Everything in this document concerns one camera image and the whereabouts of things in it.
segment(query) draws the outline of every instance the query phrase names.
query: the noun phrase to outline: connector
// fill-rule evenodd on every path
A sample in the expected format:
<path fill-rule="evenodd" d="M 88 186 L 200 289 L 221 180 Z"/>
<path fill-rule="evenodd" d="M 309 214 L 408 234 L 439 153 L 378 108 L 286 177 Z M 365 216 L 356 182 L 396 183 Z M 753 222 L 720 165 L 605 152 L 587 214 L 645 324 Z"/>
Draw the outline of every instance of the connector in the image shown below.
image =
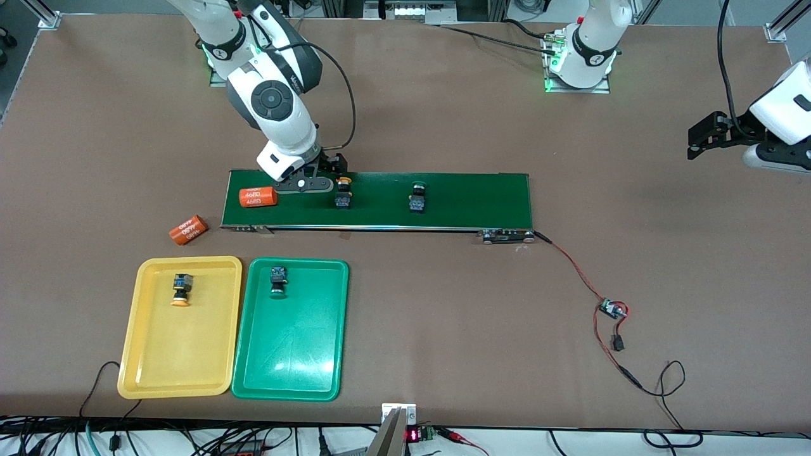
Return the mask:
<path fill-rule="evenodd" d="M 462 443 L 462 441 L 465 440 L 464 437 L 462 437 L 461 435 L 455 433 L 454 431 L 451 431 L 448 428 L 434 427 L 434 430 L 436 431 L 436 435 L 438 435 L 440 437 L 444 437 L 444 438 L 452 441 L 453 443 Z"/>
<path fill-rule="evenodd" d="M 614 351 L 625 350 L 625 344 L 622 342 L 622 336 L 619 334 L 614 334 L 611 336 L 611 348 Z"/>
<path fill-rule="evenodd" d="M 616 301 L 611 301 L 610 299 L 603 299 L 603 301 L 600 303 L 600 311 L 614 320 L 620 317 L 625 318 L 627 316 L 625 311 L 622 310 L 622 307 L 620 307 Z"/>
<path fill-rule="evenodd" d="M 47 439 L 42 439 L 42 440 L 38 441 L 36 443 L 36 445 L 34 445 L 34 447 L 31 448 L 31 450 L 26 453 L 26 455 L 27 456 L 40 456 L 42 454 L 42 449 L 45 447 L 45 441 L 46 440 Z"/>
<path fill-rule="evenodd" d="M 559 45 L 566 44 L 566 36 L 556 35 L 555 33 L 547 33 L 543 36 L 543 40 L 547 43 L 557 43 Z"/>
<path fill-rule="evenodd" d="M 263 442 L 258 440 L 253 441 L 234 441 L 223 442 L 220 444 L 221 456 L 261 456 Z"/>
<path fill-rule="evenodd" d="M 115 451 L 121 448 L 121 437 L 119 437 L 118 434 L 113 434 L 113 436 L 109 438 L 107 448 L 110 451 Z"/>
<path fill-rule="evenodd" d="M 327 439 L 324 438 L 324 434 L 318 436 L 318 448 L 320 450 L 318 456 L 333 456 L 332 452 L 329 451 Z"/>

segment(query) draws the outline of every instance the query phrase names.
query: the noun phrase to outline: metal bracket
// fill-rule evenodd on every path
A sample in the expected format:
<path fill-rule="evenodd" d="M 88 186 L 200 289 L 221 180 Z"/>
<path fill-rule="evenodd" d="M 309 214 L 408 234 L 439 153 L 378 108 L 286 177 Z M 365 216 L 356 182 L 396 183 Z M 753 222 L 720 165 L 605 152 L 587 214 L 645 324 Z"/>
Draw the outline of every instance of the metal bracket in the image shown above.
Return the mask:
<path fill-rule="evenodd" d="M 264 234 L 266 236 L 271 236 L 274 234 L 267 226 L 264 225 L 253 225 L 251 228 L 256 233 Z"/>
<path fill-rule="evenodd" d="M 486 245 L 490 244 L 513 244 L 513 243 L 533 243 L 535 234 L 532 230 L 480 230 L 477 234 Z"/>
<path fill-rule="evenodd" d="M 56 17 L 54 17 L 53 23 L 48 24 L 44 20 L 40 20 L 40 23 L 37 25 L 37 27 L 40 30 L 56 30 L 57 28 L 59 28 L 59 24 L 62 23 L 62 13 L 60 13 L 59 11 L 54 11 L 54 14 L 56 15 Z"/>
<path fill-rule="evenodd" d="M 774 25 L 771 22 L 767 22 L 766 25 L 763 26 L 763 34 L 766 35 L 766 41 L 770 43 L 786 42 L 786 33 L 775 33 Z"/>
<path fill-rule="evenodd" d="M 766 40 L 770 43 L 786 42 L 786 31 L 799 22 L 809 11 L 811 11 L 811 0 L 795 0 L 792 2 L 775 20 L 763 26 Z"/>
<path fill-rule="evenodd" d="M 414 426 L 417 423 L 417 405 L 416 404 L 400 404 L 396 402 L 386 402 L 380 406 L 380 422 L 383 423 L 392 409 L 402 409 L 406 412 L 406 424 Z"/>

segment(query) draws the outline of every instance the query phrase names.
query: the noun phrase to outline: yellow tray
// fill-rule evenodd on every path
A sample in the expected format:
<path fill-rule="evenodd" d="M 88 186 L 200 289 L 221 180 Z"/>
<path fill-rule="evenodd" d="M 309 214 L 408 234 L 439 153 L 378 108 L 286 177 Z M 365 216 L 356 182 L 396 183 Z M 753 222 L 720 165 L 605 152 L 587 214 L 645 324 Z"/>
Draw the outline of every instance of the yellow tray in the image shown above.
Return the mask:
<path fill-rule="evenodd" d="M 174 275 L 194 283 L 173 306 Z M 214 396 L 234 373 L 242 263 L 234 256 L 154 258 L 138 269 L 118 374 L 127 399 Z"/>

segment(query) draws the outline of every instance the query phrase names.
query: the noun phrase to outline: plastic tray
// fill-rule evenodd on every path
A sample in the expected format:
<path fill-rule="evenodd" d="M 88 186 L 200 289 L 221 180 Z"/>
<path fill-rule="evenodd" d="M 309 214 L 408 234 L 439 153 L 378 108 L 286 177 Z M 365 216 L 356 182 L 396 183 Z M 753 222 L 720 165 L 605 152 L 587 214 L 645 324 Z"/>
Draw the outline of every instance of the plastic tray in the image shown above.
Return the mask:
<path fill-rule="evenodd" d="M 194 276 L 189 307 L 171 304 L 176 273 Z M 242 263 L 234 256 L 155 258 L 138 269 L 118 374 L 127 399 L 213 396 L 234 370 Z"/>
<path fill-rule="evenodd" d="M 271 298 L 273 266 L 287 269 L 281 299 Z M 341 260 L 257 258 L 251 263 L 234 396 L 326 402 L 338 395 L 349 276 Z"/>

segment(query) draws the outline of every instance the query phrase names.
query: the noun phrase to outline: green conveyor belt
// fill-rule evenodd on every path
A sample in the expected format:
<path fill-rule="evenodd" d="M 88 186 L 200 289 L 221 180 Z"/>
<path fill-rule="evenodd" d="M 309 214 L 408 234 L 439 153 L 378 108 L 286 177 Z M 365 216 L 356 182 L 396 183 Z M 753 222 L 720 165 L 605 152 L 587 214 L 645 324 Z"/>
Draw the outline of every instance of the green conveyor belt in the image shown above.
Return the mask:
<path fill-rule="evenodd" d="M 335 207 L 335 192 L 284 193 L 278 204 L 243 208 L 239 191 L 267 187 L 260 170 L 232 170 L 222 215 L 223 228 L 249 230 L 531 230 L 526 174 L 346 173 L 352 179 L 351 209 Z M 427 184 L 424 213 L 409 211 L 414 182 Z"/>

